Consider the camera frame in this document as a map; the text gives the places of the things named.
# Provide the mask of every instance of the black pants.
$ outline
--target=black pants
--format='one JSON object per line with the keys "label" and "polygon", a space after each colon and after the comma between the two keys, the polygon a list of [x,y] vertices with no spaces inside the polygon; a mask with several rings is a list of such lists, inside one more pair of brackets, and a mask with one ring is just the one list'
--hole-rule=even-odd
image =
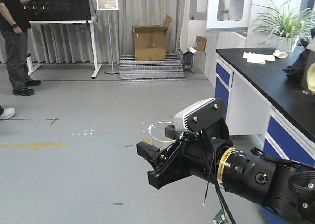
{"label": "black pants", "polygon": [[2,31],[7,55],[6,67],[13,89],[26,87],[25,82],[31,78],[26,64],[28,52],[27,31],[16,34],[13,31]]}

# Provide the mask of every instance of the glass cabinet door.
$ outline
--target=glass cabinet door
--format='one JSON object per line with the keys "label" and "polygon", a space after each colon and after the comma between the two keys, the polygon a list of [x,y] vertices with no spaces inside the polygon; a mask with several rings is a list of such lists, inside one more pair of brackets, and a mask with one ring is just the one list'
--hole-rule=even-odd
{"label": "glass cabinet door", "polygon": [[245,31],[252,0],[208,0],[206,32]]}

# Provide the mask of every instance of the framed sign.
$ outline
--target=framed sign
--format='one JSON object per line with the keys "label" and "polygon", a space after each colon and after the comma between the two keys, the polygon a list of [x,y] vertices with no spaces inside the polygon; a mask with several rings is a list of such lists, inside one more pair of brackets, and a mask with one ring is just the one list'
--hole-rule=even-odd
{"label": "framed sign", "polygon": [[118,0],[96,0],[98,11],[118,11]]}

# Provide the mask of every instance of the black countertop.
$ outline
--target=black countertop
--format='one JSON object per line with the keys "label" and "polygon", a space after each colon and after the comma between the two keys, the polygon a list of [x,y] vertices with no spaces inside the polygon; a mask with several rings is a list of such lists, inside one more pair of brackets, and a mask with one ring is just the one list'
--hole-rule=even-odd
{"label": "black countertop", "polygon": [[302,92],[303,87],[287,79],[282,69],[292,65],[303,50],[297,48],[288,57],[266,64],[247,63],[244,52],[270,54],[274,48],[217,49],[216,52],[256,87],[266,99],[309,140],[315,143],[315,96]]}

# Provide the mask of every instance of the black pegboard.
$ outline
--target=black pegboard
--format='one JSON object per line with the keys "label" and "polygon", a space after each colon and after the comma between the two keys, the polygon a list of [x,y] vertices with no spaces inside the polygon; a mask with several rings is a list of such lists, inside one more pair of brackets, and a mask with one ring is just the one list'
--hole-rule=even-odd
{"label": "black pegboard", "polygon": [[34,0],[23,8],[30,21],[91,19],[89,0]]}

